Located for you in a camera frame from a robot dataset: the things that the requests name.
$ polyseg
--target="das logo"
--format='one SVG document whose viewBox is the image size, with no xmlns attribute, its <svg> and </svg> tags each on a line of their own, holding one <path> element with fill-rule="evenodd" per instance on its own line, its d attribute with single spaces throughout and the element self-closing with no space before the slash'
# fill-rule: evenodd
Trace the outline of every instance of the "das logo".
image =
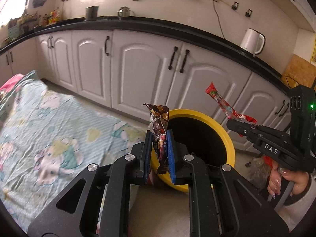
<svg viewBox="0 0 316 237">
<path fill-rule="evenodd" d="M 278 152 L 277 149 L 274 149 L 272 146 L 268 145 L 267 143 L 265 144 L 264 148 L 273 152 L 274 154 L 277 154 L 277 152 Z"/>
</svg>

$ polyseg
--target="yellow trash bin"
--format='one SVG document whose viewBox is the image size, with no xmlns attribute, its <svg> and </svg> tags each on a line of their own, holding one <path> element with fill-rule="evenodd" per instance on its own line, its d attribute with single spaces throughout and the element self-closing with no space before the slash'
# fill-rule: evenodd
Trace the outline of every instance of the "yellow trash bin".
<svg viewBox="0 0 316 237">
<path fill-rule="evenodd" d="M 235 165 L 235 149 L 225 129 L 209 116 L 193 110 L 171 110 L 169 112 L 168 129 L 173 130 L 174 140 L 187 146 L 189 153 L 204 160 L 206 164 L 220 166 Z M 159 166 L 154 149 L 151 151 L 151 166 L 156 172 Z M 188 192 L 185 185 L 174 185 L 170 174 L 158 175 L 169 186 Z"/>
</svg>

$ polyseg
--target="black countertop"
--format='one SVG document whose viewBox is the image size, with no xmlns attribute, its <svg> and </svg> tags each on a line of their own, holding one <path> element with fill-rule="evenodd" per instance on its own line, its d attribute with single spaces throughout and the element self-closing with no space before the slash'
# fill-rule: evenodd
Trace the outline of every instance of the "black countertop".
<svg viewBox="0 0 316 237">
<path fill-rule="evenodd" d="M 34 36 L 39 36 L 42 34 L 66 30 L 115 29 L 146 32 L 173 38 L 216 52 L 245 66 L 246 68 L 269 81 L 286 95 L 288 94 L 289 88 L 281 82 L 281 74 L 258 57 L 253 57 L 251 53 L 219 36 L 210 34 L 197 28 L 166 20 L 141 17 L 129 17 L 119 20 L 114 16 L 98 17 L 98 19 L 94 21 L 84 21 L 84 18 L 63 20 L 45 28 L 35 28 L 29 34 L 18 38 L 17 40 L 8 44 L 6 47 L 2 48 L 0 50 L 0 55 L 11 49 L 13 46 Z"/>
</svg>

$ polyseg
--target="bed sheet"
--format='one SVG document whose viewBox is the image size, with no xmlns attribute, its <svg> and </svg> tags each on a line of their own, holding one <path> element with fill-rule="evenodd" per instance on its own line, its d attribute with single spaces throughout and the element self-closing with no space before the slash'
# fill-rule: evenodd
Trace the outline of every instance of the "bed sheet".
<svg viewBox="0 0 316 237">
<path fill-rule="evenodd" d="M 27 231 L 88 164 L 111 164 L 144 137 L 72 95 L 49 90 L 31 72 L 0 102 L 0 199 Z"/>
</svg>

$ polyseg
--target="human hand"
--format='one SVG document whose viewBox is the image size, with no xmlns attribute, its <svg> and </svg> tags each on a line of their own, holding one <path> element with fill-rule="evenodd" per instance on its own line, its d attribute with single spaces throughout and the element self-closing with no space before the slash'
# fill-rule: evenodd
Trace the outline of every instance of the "human hand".
<svg viewBox="0 0 316 237">
<path fill-rule="evenodd" d="M 294 187 L 291 192 L 291 196 L 297 195 L 302 193 L 309 180 L 309 175 L 307 172 L 302 171 L 290 171 L 286 168 L 280 168 L 280 171 L 278 172 L 279 163 L 276 161 L 273 161 L 272 164 L 272 170 L 270 174 L 270 181 L 268 185 L 268 192 L 275 198 L 275 194 L 280 195 L 281 194 L 281 179 L 282 177 L 288 181 L 294 181 Z"/>
</svg>

